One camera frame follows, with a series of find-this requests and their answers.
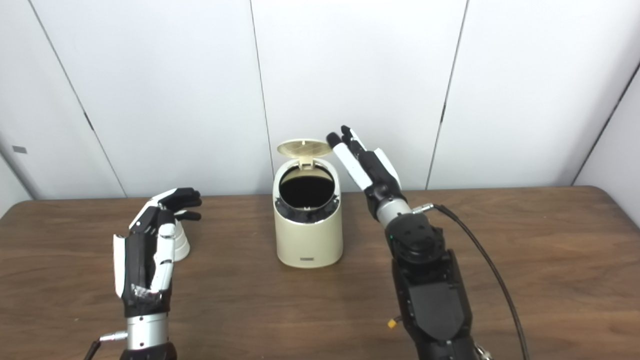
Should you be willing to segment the white and black right hand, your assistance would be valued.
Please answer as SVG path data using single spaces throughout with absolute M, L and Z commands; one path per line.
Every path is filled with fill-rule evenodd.
M 349 177 L 365 194 L 370 214 L 387 227 L 398 214 L 409 212 L 397 173 L 381 149 L 366 149 L 354 130 L 346 125 L 341 130 L 342 135 L 330 132 L 326 136 L 327 143 Z

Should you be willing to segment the white and black left hand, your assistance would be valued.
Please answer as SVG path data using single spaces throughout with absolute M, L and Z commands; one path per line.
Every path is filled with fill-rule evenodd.
M 126 318 L 170 311 L 174 266 L 191 251 L 182 222 L 200 221 L 191 208 L 201 205 L 193 187 L 170 189 L 146 201 L 127 235 L 113 236 L 114 289 Z

